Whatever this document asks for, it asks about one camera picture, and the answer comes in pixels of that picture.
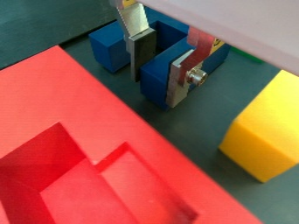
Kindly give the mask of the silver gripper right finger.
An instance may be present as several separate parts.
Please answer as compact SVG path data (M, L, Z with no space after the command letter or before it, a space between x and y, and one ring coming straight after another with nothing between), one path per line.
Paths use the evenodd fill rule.
M207 79L202 63L211 55L215 38L190 27L187 43L194 46L171 64L166 103L174 108L187 97L190 85L199 86Z

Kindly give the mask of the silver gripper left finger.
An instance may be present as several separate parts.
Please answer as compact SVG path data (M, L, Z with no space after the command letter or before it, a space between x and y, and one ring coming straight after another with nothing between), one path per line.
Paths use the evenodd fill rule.
M110 4L116 8L116 19L124 32L131 79L139 82L141 67L155 57L157 30L150 27L146 8L137 0L110 0Z

